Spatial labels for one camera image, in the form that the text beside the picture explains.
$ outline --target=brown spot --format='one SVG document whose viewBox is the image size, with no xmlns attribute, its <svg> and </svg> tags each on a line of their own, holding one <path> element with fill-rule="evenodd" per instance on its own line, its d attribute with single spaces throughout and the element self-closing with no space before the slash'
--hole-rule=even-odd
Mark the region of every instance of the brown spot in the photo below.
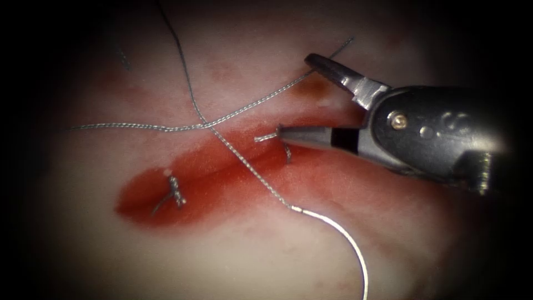
<svg viewBox="0 0 533 300">
<path fill-rule="evenodd" d="M 331 92 L 332 83 L 314 73 L 289 90 L 291 97 L 305 98 L 311 101 L 322 100 Z"/>
</svg>

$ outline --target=red wound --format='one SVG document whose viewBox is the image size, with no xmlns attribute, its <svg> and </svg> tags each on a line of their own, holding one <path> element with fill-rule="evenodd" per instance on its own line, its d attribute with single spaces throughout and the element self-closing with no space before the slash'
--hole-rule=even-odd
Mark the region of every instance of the red wound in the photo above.
<svg viewBox="0 0 533 300">
<path fill-rule="evenodd" d="M 313 124 L 338 125 L 325 117 L 304 117 L 284 125 Z M 276 138 L 259 143 L 254 141 L 254 137 L 274 130 L 274 126 L 259 126 L 222 134 L 268 182 L 291 181 L 290 178 L 294 178 L 291 174 L 298 172 L 300 164 L 322 155 L 321 151 L 291 147 L 292 159 L 287 165 L 281 141 Z M 154 207 L 170 193 L 168 177 L 164 173 L 166 169 L 178 179 L 179 191 L 187 202 L 178 208 L 171 197 L 152 214 Z M 318 185 L 320 178 L 310 177 L 305 184 L 311 184 L 309 181 L 317 181 Z M 264 199 L 261 196 L 269 193 L 257 177 L 213 136 L 199 151 L 177 156 L 168 168 L 151 168 L 134 176 L 121 189 L 115 210 L 123 218 L 143 227 L 187 226 L 216 221 L 217 218 L 233 218 L 258 205 L 277 204 L 273 195 L 271 202 L 258 203 L 264 201 L 258 200 Z"/>
</svg>

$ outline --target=white speck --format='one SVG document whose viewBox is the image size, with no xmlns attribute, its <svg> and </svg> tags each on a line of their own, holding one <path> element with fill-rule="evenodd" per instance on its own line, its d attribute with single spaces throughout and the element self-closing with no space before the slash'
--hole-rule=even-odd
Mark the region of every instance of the white speck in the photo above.
<svg viewBox="0 0 533 300">
<path fill-rule="evenodd" d="M 330 99 L 322 99 L 316 103 L 316 106 L 318 107 L 327 107 L 331 105 Z"/>
</svg>

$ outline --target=metal jaw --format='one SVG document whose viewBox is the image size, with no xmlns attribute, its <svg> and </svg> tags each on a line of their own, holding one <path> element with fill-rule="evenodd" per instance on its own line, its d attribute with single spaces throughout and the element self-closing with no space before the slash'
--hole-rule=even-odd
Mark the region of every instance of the metal jaw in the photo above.
<svg viewBox="0 0 533 300">
<path fill-rule="evenodd" d="M 380 96 L 390 87 L 366 78 L 356 71 L 318 54 L 310 54 L 305 62 L 337 86 L 353 94 L 353 101 L 367 110 L 368 122 Z M 279 137 L 287 144 L 315 148 L 337 149 L 380 164 L 392 171 L 409 173 L 411 169 L 375 143 L 371 128 L 304 126 L 281 127 Z"/>
</svg>

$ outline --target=silver wire suture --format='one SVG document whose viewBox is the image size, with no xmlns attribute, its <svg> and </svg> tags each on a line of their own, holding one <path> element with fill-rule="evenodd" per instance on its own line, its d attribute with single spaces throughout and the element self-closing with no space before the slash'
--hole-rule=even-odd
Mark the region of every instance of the silver wire suture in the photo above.
<svg viewBox="0 0 533 300">
<path fill-rule="evenodd" d="M 352 42 L 354 38 L 349 38 L 344 44 L 341 45 L 341 47 L 335 51 L 333 54 L 329 56 L 329 58 L 335 57 L 339 52 L 344 49 L 349 43 Z M 178 126 L 178 127 L 169 127 L 169 126 L 162 126 L 162 125 L 153 125 L 153 124 L 137 124 L 137 123 L 96 123 L 96 124 L 86 124 L 86 125 L 79 125 L 79 126 L 72 126 L 67 128 L 67 130 L 73 131 L 73 130 L 80 130 L 80 129 L 94 129 L 94 128 L 135 128 L 135 129 L 148 129 L 148 130 L 155 130 L 155 131 L 162 131 L 162 132 L 180 132 L 180 131 L 189 131 L 189 130 L 195 130 L 195 129 L 207 129 L 210 127 L 213 127 L 215 125 L 218 125 L 224 121 L 227 121 L 251 108 L 254 108 L 261 103 L 270 100 L 280 94 L 281 92 L 286 91 L 287 89 L 291 88 L 298 82 L 305 79 L 307 76 L 309 76 L 311 73 L 313 73 L 313 70 L 309 70 L 306 73 L 304 73 L 302 76 L 298 77 L 297 79 L 291 81 L 289 84 L 277 89 L 271 94 L 266 95 L 265 97 L 252 102 L 242 108 L 237 109 L 236 111 L 227 114 L 226 116 L 222 116 L 214 121 L 211 122 L 205 122 L 202 124 L 194 124 L 194 125 L 185 125 L 185 126 Z"/>
<path fill-rule="evenodd" d="M 273 132 L 273 133 L 269 133 L 269 134 L 266 134 L 266 135 L 260 136 L 260 137 L 254 137 L 254 141 L 256 143 L 260 143 L 260 142 L 267 141 L 269 139 L 277 137 L 279 128 L 281 126 L 282 126 L 281 124 L 278 125 L 276 131 Z M 285 149 L 285 154 L 287 156 L 287 162 L 286 163 L 289 164 L 290 163 L 290 158 L 292 157 L 292 153 L 290 152 L 289 145 L 287 145 L 287 143 L 283 143 L 283 148 Z"/>
<path fill-rule="evenodd" d="M 163 8 L 161 7 L 160 3 L 157 1 L 157 5 L 158 5 L 158 8 L 160 10 L 160 13 L 162 14 L 163 16 L 163 19 L 165 20 L 165 23 L 167 24 L 168 28 L 170 29 L 173 37 L 174 37 L 174 40 L 176 42 L 176 45 L 178 47 L 178 51 L 179 51 L 179 56 L 180 56 L 180 59 L 182 61 L 182 64 L 183 64 L 183 67 L 184 67 L 184 71 L 185 71 L 185 77 L 187 79 L 187 85 L 188 85 L 188 89 L 189 89 L 189 95 L 191 97 L 191 101 L 192 101 L 192 104 L 194 106 L 194 109 L 198 115 L 198 117 L 200 118 L 200 120 L 202 121 L 202 124 L 195 124 L 195 125 L 188 125 L 188 126 L 181 126 L 181 127 L 167 127 L 167 126 L 159 126 L 159 125 L 151 125 L 151 124 L 136 124 L 136 123 L 98 123 L 98 124 L 88 124 L 88 125 L 81 125 L 81 126 L 74 126 L 74 127 L 71 127 L 69 128 L 68 130 L 78 130 L 78 129 L 92 129 L 92 128 L 137 128 L 137 129 L 151 129 L 151 130 L 156 130 L 156 131 L 162 131 L 162 132 L 179 132 L 179 131 L 188 131 L 188 130 L 193 130 L 193 129 L 206 129 L 208 128 L 209 130 L 211 130 L 211 132 L 213 132 L 213 134 L 220 140 L 224 143 L 224 145 L 237 157 L 237 159 L 239 159 L 243 165 L 245 165 L 247 167 L 248 170 L 250 170 L 250 172 L 252 172 L 252 174 L 257 177 L 257 179 L 265 186 L 265 188 L 267 188 L 267 190 L 272 194 L 274 195 L 274 197 L 276 197 L 283 205 L 285 205 L 287 208 L 291 209 L 292 211 L 294 212 L 298 212 L 298 213 L 301 213 L 301 214 L 305 214 L 307 216 L 310 216 L 310 217 L 313 217 L 313 218 L 316 218 L 316 219 L 319 219 L 323 222 L 325 222 L 326 224 L 332 226 L 333 228 L 335 228 L 339 233 L 341 233 L 344 238 L 346 238 L 346 240 L 350 243 L 350 245 L 352 246 L 352 248 L 354 249 L 356 255 L 357 255 L 357 258 L 359 260 L 359 263 L 360 263 L 360 266 L 361 266 L 361 272 L 362 272 L 362 276 L 363 276 L 363 295 L 362 295 L 362 300 L 367 300 L 368 298 L 368 272 L 367 272 L 367 269 L 366 269 L 366 263 L 365 263 L 365 260 L 364 260 L 364 257 L 363 257 L 363 254 L 359 248 L 359 246 L 357 245 L 357 243 L 354 241 L 354 239 L 352 238 L 352 236 L 341 226 L 339 225 L 338 223 L 336 223 L 335 221 L 333 221 L 332 219 L 326 217 L 326 216 L 323 216 L 321 214 L 318 214 L 318 213 L 315 213 L 315 212 L 312 212 L 312 211 L 309 211 L 307 209 L 303 209 L 301 207 L 298 207 L 298 206 L 294 206 L 290 203 L 288 203 L 254 168 L 253 166 L 216 130 L 213 128 L 213 126 L 217 125 L 217 124 L 220 124 L 230 118 L 233 118 L 235 116 L 237 116 L 238 114 L 240 113 L 243 113 L 271 98 L 273 98 L 274 96 L 278 95 L 279 93 L 283 92 L 283 91 L 286 91 L 287 89 L 289 89 L 290 87 L 294 86 L 295 84 L 297 84 L 298 82 L 302 81 L 305 77 L 307 77 L 308 75 L 310 75 L 313 70 L 310 70 L 308 72 L 306 72 L 305 74 L 303 74 L 302 76 L 300 76 L 299 78 L 295 79 L 294 81 L 290 82 L 289 84 L 287 84 L 286 86 L 278 89 L 277 91 L 253 102 L 253 103 L 250 103 L 249 105 L 246 105 L 244 107 L 242 107 L 241 109 L 233 112 L 233 113 L 230 113 L 230 114 L 227 114 L 226 116 L 223 116 L 217 120 L 214 120 L 214 121 L 211 121 L 211 122 L 208 122 L 202 115 L 202 113 L 200 112 L 198 106 L 197 106 L 197 103 L 196 103 L 196 100 L 194 99 L 194 94 L 193 94 L 193 90 L 192 90 L 192 85 L 190 83 L 190 77 L 189 77 L 189 72 L 188 72 L 188 69 L 187 69 L 187 64 L 185 62 L 185 55 L 183 53 L 183 50 L 181 48 L 181 45 L 179 43 L 179 39 L 178 39 L 178 36 L 176 35 L 173 27 L 171 26 L 169 20 L 167 19 L 167 16 L 166 14 L 164 13 L 163 11 Z M 350 42 L 352 42 L 353 40 L 353 37 L 349 38 L 346 42 L 344 42 L 344 44 L 337 50 L 335 51 L 331 56 L 329 56 L 329 58 L 333 58 L 335 57 L 340 51 L 342 51 Z M 285 148 L 286 151 L 288 152 L 288 159 L 290 158 L 290 151 L 288 151 L 288 147 Z"/>
<path fill-rule="evenodd" d="M 163 203 L 165 203 L 168 199 L 174 198 L 178 208 L 181 208 L 185 203 L 187 203 L 187 200 L 185 200 L 185 198 L 183 198 L 182 194 L 179 192 L 178 179 L 170 175 L 168 177 L 168 183 L 170 185 L 170 192 L 163 199 L 161 199 L 159 203 L 157 203 L 152 210 L 152 215 L 154 215 L 161 208 L 161 205 L 163 205 Z"/>
</svg>

